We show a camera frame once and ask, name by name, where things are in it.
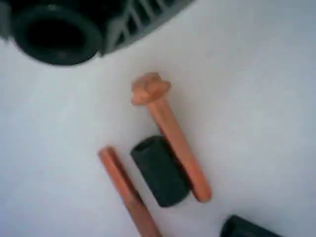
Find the white table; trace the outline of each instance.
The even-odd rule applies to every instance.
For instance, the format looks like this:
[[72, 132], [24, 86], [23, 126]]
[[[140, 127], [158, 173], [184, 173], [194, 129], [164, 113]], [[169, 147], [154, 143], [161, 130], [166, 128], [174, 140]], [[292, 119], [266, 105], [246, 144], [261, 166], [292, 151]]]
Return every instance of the white table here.
[[[0, 43], [0, 236], [136, 237], [97, 151], [114, 145], [166, 237], [238, 214], [285, 237], [316, 225], [316, 4], [198, 0], [127, 49], [56, 68]], [[159, 208], [129, 156], [158, 132], [130, 85], [159, 71], [213, 187]]]

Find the orange plastic rod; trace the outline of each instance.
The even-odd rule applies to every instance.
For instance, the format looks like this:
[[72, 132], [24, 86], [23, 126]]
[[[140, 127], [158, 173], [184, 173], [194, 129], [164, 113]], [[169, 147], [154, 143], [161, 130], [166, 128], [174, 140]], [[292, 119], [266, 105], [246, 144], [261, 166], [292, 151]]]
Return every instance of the orange plastic rod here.
[[134, 82], [132, 103], [147, 106], [186, 171], [194, 196], [199, 202], [208, 202], [211, 199], [211, 188], [168, 102], [163, 97], [170, 88], [170, 82], [163, 81], [158, 73], [148, 73]]
[[105, 147], [99, 152], [100, 160], [110, 175], [117, 191], [142, 237], [162, 237], [155, 222], [128, 178], [115, 150]]

